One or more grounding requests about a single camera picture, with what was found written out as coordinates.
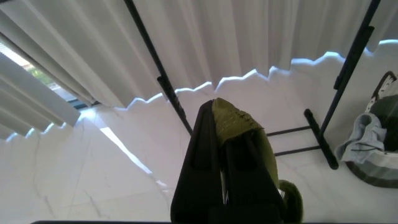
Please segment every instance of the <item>gray garment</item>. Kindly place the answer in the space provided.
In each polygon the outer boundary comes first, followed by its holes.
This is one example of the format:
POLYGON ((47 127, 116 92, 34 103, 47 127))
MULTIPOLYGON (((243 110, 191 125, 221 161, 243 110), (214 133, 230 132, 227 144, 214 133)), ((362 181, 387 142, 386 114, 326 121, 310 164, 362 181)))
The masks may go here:
POLYGON ((384 151, 383 141, 386 130, 381 128, 379 118, 371 113, 359 115, 348 140, 335 149, 341 161, 363 164, 377 150, 384 151))

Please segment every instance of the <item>white curtain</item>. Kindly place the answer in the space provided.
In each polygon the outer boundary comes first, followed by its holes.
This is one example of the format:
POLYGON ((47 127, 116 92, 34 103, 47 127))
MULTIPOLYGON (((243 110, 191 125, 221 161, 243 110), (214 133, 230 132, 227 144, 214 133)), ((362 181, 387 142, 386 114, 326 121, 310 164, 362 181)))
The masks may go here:
POLYGON ((0 68, 0 139, 76 123, 79 111, 3 54, 0 68))
MULTIPOLYGON (((134 0, 175 88, 241 76, 326 51, 346 56, 370 0, 134 0)), ((368 49, 398 38, 398 1, 383 0, 368 49)), ((0 5, 16 52, 84 102, 126 107, 159 93, 159 73, 123 0, 0 5)))
MULTIPOLYGON (((327 51, 345 57, 370 0, 134 0, 175 88, 241 76, 327 51)), ((397 39, 398 1, 381 1, 368 44, 397 39)))
POLYGON ((127 107, 160 92, 159 72, 123 0, 5 2, 0 33, 85 103, 127 107))

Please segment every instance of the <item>window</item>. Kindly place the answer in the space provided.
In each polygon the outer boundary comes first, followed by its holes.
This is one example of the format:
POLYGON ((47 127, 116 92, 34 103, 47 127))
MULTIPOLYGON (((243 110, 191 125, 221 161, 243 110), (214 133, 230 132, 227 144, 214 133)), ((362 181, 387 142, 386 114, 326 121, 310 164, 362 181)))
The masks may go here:
POLYGON ((24 68, 26 71, 28 71, 44 85, 47 85, 47 87, 49 87, 52 91, 54 91, 58 96, 61 96, 67 102, 76 101, 76 97, 74 97, 72 94, 64 90, 62 87, 56 84, 50 77, 48 77, 45 73, 35 68, 31 63, 23 59, 21 56, 13 52, 11 49, 6 47, 1 42, 0 42, 0 52, 3 53, 12 61, 14 61, 15 63, 17 63, 19 66, 24 68))

